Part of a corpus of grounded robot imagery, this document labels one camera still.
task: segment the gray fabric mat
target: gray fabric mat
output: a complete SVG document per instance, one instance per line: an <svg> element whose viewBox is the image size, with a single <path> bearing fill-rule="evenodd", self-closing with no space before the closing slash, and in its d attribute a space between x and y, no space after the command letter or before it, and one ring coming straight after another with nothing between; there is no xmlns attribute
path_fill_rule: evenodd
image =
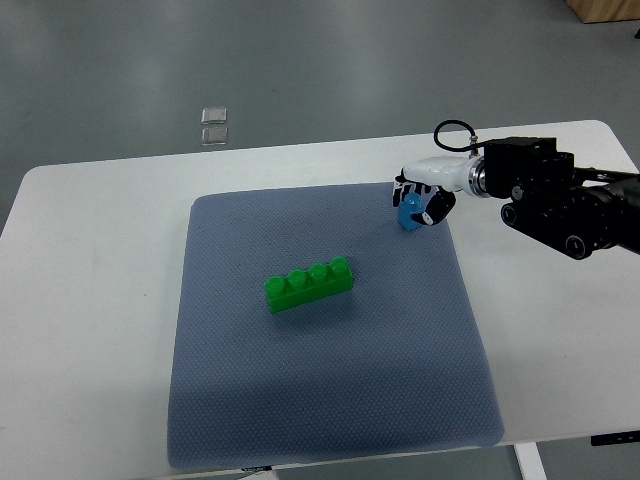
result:
<svg viewBox="0 0 640 480"><path fill-rule="evenodd" d="M172 466L244 468L490 446L503 434L446 223L406 232L391 184L193 205L168 416ZM353 290L269 313L274 274L345 256Z"/></svg>

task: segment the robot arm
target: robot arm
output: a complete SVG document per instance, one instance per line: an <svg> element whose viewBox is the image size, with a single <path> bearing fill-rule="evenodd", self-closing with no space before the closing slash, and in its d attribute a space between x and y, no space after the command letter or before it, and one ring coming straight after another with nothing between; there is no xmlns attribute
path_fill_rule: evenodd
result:
<svg viewBox="0 0 640 480"><path fill-rule="evenodd" d="M443 145L438 132L448 124L467 128L470 145ZM455 205L453 192L510 199L501 210L507 226L572 258L580 260L614 245L640 253L640 237L635 235L640 225L640 175L576 168L573 154L557 151L555 138L476 140L464 122L447 120L438 125L436 144L449 151L471 151L471 155L405 165L394 183L394 207L412 190L421 194L436 188L424 212L411 215L421 225L434 225ZM484 148L484 155L479 148ZM584 187L585 181L605 185Z"/></svg>

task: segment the concrete floor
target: concrete floor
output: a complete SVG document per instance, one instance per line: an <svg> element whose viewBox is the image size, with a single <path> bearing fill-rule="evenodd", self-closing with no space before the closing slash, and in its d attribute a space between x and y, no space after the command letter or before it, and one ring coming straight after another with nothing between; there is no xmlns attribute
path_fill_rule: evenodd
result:
<svg viewBox="0 0 640 480"><path fill-rule="evenodd" d="M562 0L0 0L0 228L29 169L202 151L214 105L217 148L598 119L638 164L639 27L583 25ZM638 444L539 448L550 480L640 471ZM281 477L520 478L510 448Z"/></svg>

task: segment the green lego brick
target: green lego brick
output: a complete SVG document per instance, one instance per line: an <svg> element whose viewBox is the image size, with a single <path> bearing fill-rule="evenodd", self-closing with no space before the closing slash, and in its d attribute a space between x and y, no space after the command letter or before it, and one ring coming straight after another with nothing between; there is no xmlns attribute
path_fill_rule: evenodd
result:
<svg viewBox="0 0 640 480"><path fill-rule="evenodd" d="M264 284L271 313L278 313L352 288L353 273L344 257L336 257L329 264L316 263L306 271L294 270L286 277L271 277Z"/></svg>

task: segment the black cable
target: black cable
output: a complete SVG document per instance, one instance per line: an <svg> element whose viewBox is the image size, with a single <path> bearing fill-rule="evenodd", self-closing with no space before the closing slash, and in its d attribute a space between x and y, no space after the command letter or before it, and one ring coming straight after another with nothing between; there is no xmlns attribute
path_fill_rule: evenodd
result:
<svg viewBox="0 0 640 480"><path fill-rule="evenodd" d="M440 122L440 124L438 124L438 126L433 132L433 141L435 142L436 145L438 145L443 150L447 150L449 152L468 152L473 150L474 153L478 153L478 148L484 147L485 144L487 143L487 142L472 143L470 145L467 145L466 147L450 147L449 145L445 145L440 140L438 140L438 134L440 133L440 130L442 129L442 127L445 127L447 125L460 125L461 127L466 128L472 137L476 136L476 131L471 127L471 125L469 125L466 122L463 122L462 120L445 120L444 122Z"/></svg>

